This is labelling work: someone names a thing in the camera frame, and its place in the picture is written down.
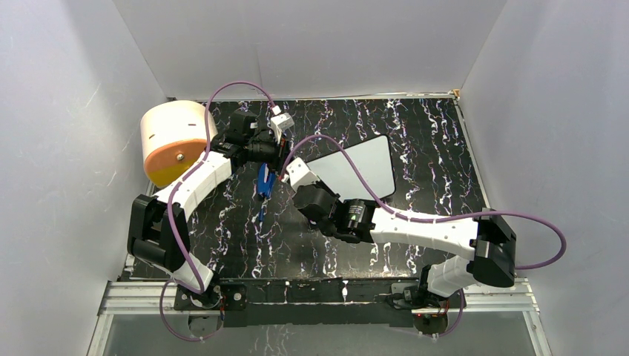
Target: white wall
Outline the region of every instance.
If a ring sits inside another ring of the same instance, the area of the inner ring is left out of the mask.
[[[505,1],[114,0],[181,99],[237,79],[283,98],[460,88]]]
[[[0,355],[84,355],[165,97],[109,0],[0,1]]]
[[[526,275],[554,355],[626,355],[629,3],[509,1],[462,90],[494,208],[539,214],[567,253]],[[518,222],[518,261],[556,253]]]

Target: marble pattern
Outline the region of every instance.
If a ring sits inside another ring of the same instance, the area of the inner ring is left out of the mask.
[[[326,134],[354,145],[387,135],[393,150],[394,208],[430,214],[479,211],[484,203],[452,99],[350,99],[278,102],[295,120],[294,141]],[[242,108],[270,117],[266,103],[220,102],[212,113],[219,129]],[[330,153],[314,142],[300,149],[308,161]],[[441,263],[442,251],[395,243],[351,245],[309,230],[291,204],[292,190],[277,183],[268,202],[255,196],[259,166],[247,164],[220,185],[194,212],[191,251],[229,278],[408,277],[426,264]],[[266,215],[258,221],[260,209]],[[165,275],[139,261],[131,278]]]

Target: orange and white cylinder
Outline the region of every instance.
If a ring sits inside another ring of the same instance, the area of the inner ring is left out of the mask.
[[[157,105],[140,122],[144,172],[157,187],[179,178],[205,150],[205,107],[197,102],[177,100]],[[211,113],[210,137],[217,134]]]

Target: white connector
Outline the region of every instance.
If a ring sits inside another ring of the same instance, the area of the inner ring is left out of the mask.
[[[282,132],[293,125],[294,120],[292,116],[290,116],[288,113],[283,113],[281,115],[273,116],[271,118],[271,129],[273,130],[273,134],[275,134],[275,139],[278,144],[282,139]]]

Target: blue object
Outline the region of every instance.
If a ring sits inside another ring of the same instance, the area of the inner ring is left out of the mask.
[[[257,173],[256,192],[257,195],[263,199],[271,199],[271,191],[273,190],[273,184],[275,184],[275,173],[269,173],[269,167],[266,163],[262,164],[260,170]],[[258,219],[263,221],[264,208],[260,209]]]

